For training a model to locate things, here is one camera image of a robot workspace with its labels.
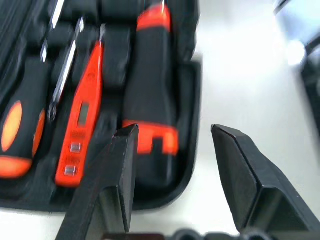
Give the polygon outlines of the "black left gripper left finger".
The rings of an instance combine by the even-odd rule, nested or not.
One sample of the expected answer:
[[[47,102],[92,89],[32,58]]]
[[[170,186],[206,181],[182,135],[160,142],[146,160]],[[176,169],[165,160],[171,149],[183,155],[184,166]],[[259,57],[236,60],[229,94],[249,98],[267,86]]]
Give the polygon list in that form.
[[[139,127],[122,128],[87,169],[58,240],[126,240],[136,184]]]

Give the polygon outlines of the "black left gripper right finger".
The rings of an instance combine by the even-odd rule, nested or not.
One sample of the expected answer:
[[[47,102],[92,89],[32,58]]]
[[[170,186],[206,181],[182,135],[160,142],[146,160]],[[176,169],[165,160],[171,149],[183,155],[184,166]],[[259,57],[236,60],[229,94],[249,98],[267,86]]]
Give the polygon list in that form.
[[[285,174],[243,132],[213,124],[222,188],[238,231],[318,232],[320,222]]]

